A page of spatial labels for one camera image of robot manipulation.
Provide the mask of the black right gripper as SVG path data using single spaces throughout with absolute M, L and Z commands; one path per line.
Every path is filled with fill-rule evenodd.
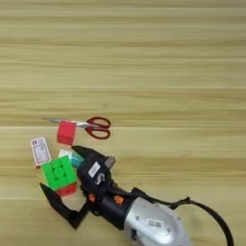
M 95 162 L 105 165 L 107 157 L 94 149 L 84 146 L 72 146 L 83 160 L 80 166 L 92 166 Z M 138 189 L 126 191 L 117 184 L 92 185 L 81 184 L 81 190 L 86 197 L 85 204 L 80 210 L 67 207 L 60 195 L 45 184 L 39 184 L 50 206 L 62 216 L 73 229 L 77 230 L 87 214 L 91 212 L 95 216 L 101 216 L 110 222 L 118 230 L 124 229 L 125 219 L 134 200 L 138 197 Z

